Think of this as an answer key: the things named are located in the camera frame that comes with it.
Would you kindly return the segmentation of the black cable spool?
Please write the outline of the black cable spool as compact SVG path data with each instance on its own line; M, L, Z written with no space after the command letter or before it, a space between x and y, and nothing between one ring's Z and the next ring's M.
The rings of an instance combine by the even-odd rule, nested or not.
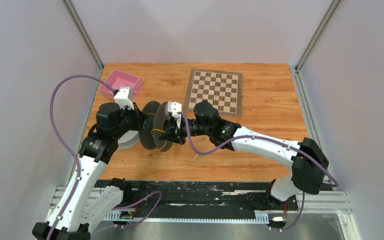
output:
M147 150L167 152L173 145L173 142L159 140L164 133L164 124L169 121L165 115L167 101L159 103L158 101L148 102L142 112L147 114L143 129L138 132L139 140L142 146Z

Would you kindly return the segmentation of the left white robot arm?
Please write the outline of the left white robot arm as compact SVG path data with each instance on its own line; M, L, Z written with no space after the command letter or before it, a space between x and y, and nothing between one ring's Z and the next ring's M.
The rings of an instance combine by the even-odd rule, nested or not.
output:
M114 178L101 195L87 205L95 183L119 147L118 140L128 131L140 130L146 118L134 102L124 107L115 102L99 107L96 124L75 155L76 169L61 200L45 222L37 222L33 227L36 239L89 240L111 209L132 203L131 183Z

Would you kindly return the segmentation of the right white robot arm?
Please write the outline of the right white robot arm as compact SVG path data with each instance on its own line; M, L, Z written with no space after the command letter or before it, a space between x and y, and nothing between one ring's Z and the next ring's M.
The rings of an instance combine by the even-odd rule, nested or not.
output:
M290 168L287 175L273 180L267 190L265 201L272 209L278 209L300 192L319 194L328 175L329 161L314 139L284 140L255 132L223 119L206 100L199 102L193 112L195 118L188 119L180 103L163 103L153 120L157 130L154 141L160 141L164 150L174 143L189 142L198 155L209 155L219 149L247 152Z

